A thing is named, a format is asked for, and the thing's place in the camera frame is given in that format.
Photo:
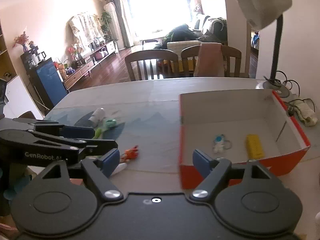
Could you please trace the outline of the green tube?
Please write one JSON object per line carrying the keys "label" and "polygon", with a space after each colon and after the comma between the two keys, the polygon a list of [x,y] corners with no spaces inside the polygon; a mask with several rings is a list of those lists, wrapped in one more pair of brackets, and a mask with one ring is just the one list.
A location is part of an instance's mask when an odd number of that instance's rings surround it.
{"label": "green tube", "polygon": [[97,128],[95,130],[95,134],[94,134],[93,139],[99,139],[101,137],[102,132],[103,132],[103,130],[101,128]]}

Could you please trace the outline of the silver cap clear bottle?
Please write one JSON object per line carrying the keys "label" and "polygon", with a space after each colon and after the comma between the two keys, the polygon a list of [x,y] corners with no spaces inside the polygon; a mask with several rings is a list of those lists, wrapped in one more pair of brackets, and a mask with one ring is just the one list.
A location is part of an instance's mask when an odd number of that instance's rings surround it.
{"label": "silver cap clear bottle", "polygon": [[92,127],[97,127],[99,122],[101,122],[105,117],[105,110],[104,108],[100,107],[97,108],[92,115],[89,117],[89,121]]}

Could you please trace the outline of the astronaut keychain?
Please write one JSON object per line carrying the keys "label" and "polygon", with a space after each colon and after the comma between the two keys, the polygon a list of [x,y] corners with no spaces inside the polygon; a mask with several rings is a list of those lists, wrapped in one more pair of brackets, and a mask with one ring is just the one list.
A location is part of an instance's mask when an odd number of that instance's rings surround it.
{"label": "astronaut keychain", "polygon": [[214,154],[222,154],[226,150],[232,148],[232,143],[226,138],[224,134],[217,135],[213,140],[213,152]]}

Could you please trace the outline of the red fish keychain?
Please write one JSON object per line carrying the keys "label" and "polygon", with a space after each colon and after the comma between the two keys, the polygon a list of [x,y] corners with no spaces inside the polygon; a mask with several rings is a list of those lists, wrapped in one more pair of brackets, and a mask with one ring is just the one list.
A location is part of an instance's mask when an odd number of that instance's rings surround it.
{"label": "red fish keychain", "polygon": [[128,161],[134,160],[139,155],[139,149],[138,145],[126,150],[121,156],[120,156],[120,162],[126,163]]}

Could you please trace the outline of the yellow rectangular block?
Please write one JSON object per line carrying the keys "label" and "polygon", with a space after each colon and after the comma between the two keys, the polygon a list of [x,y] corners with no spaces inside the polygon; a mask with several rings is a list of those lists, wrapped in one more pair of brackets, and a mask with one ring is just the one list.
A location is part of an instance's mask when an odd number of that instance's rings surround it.
{"label": "yellow rectangular block", "polygon": [[261,159],[265,157],[263,146],[257,134],[248,134],[245,143],[249,159]]}

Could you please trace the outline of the red cardboard box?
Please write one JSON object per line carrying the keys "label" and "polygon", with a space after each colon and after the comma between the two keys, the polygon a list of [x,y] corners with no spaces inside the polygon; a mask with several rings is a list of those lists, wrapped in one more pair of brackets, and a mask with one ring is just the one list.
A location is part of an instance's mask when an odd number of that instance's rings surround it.
{"label": "red cardboard box", "polygon": [[[290,173],[311,144],[301,126],[289,116],[279,95],[269,89],[217,90],[180,95],[180,182],[193,189],[203,180],[193,166],[195,149],[211,158],[244,164],[249,158],[246,136],[257,134],[265,157],[258,161],[274,175]],[[232,148],[214,154],[213,140],[224,134]]]}

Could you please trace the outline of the blue black cabinet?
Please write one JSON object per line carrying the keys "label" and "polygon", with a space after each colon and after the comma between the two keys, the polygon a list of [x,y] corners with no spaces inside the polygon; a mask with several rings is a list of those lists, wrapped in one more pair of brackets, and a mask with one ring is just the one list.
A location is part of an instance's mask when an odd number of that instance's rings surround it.
{"label": "blue black cabinet", "polygon": [[67,95],[67,90],[60,79],[52,58],[35,64],[32,53],[26,51],[21,55],[21,60],[32,86],[44,105],[49,109],[54,108]]}

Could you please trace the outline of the clothes rack with garments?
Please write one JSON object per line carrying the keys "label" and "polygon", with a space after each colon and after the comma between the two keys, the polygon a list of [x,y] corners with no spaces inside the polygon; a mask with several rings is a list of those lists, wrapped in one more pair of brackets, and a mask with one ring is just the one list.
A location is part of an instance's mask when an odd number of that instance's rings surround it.
{"label": "clothes rack with garments", "polygon": [[74,37],[73,47],[80,54],[89,53],[89,46],[95,40],[104,38],[97,15],[83,12],[73,16],[69,20],[69,26]]}

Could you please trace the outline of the pink cloth on chair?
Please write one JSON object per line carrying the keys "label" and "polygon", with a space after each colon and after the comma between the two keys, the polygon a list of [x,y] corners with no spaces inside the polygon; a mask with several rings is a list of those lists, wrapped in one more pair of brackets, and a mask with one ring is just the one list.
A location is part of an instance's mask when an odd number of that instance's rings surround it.
{"label": "pink cloth on chair", "polygon": [[225,63],[222,54],[222,44],[202,42],[200,44],[195,77],[224,77]]}

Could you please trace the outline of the white rag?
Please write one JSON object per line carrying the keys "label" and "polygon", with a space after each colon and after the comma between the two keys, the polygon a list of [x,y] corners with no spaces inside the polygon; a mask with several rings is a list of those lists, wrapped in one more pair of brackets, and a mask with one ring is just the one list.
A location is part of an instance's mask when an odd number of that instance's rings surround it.
{"label": "white rag", "polygon": [[294,105],[299,120],[306,126],[315,126],[318,122],[316,113],[312,110],[308,104],[302,100],[293,100],[291,102]]}

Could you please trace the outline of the left wooden chair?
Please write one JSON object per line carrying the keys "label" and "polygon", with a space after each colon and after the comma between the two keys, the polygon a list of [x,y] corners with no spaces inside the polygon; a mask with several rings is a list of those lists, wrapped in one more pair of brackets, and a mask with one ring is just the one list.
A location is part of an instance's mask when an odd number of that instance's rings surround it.
{"label": "left wooden chair", "polygon": [[180,76],[178,55],[167,49],[140,50],[125,57],[131,81],[160,80]]}

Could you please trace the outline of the wooden chair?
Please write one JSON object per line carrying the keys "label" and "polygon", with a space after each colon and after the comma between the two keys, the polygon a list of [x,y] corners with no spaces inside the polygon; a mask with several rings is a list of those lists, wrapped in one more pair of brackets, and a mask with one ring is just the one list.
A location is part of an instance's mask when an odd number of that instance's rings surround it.
{"label": "wooden chair", "polygon": [[125,57],[131,81],[160,80],[180,76],[178,55],[167,49],[140,50]]}
{"label": "wooden chair", "polygon": [[184,77],[240,77],[242,53],[220,43],[202,43],[181,51]]}

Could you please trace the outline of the right wooden chair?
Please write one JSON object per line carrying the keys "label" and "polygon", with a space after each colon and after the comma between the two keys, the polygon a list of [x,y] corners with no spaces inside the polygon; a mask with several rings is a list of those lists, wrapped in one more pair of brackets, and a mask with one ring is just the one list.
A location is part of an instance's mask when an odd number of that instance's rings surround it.
{"label": "right wooden chair", "polygon": [[242,53],[220,43],[202,43],[181,51],[184,77],[240,77]]}

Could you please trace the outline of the sofa with clothes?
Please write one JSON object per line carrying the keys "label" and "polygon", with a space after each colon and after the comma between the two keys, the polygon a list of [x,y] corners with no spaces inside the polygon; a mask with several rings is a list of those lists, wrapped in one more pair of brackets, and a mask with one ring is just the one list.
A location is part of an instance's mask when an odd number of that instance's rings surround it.
{"label": "sofa with clothes", "polygon": [[172,29],[155,48],[167,49],[167,43],[181,41],[216,42],[227,45],[227,21],[221,17],[207,17],[200,31],[191,30],[187,24],[180,25]]}

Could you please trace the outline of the grey desk lamp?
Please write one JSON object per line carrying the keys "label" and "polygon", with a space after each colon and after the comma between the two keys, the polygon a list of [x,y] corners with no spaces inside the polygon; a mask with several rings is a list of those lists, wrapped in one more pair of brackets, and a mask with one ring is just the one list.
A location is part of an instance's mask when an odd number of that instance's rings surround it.
{"label": "grey desk lamp", "polygon": [[291,96],[290,90],[277,78],[284,13],[292,0],[236,0],[245,19],[260,34],[257,78],[258,87],[274,90],[281,98]]}

